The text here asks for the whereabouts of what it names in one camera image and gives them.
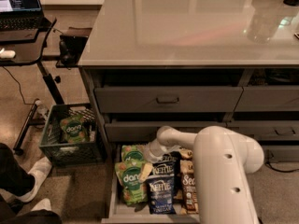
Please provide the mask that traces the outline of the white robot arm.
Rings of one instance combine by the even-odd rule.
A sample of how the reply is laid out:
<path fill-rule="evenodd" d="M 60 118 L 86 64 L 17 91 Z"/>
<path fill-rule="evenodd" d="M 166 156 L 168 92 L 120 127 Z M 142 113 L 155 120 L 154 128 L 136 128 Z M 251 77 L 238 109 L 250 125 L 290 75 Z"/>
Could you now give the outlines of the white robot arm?
<path fill-rule="evenodd" d="M 256 140 L 220 126 L 199 133 L 163 126 L 143 155 L 155 163 L 180 147 L 192 151 L 200 224 L 259 224 L 247 180 L 264 161 Z"/>

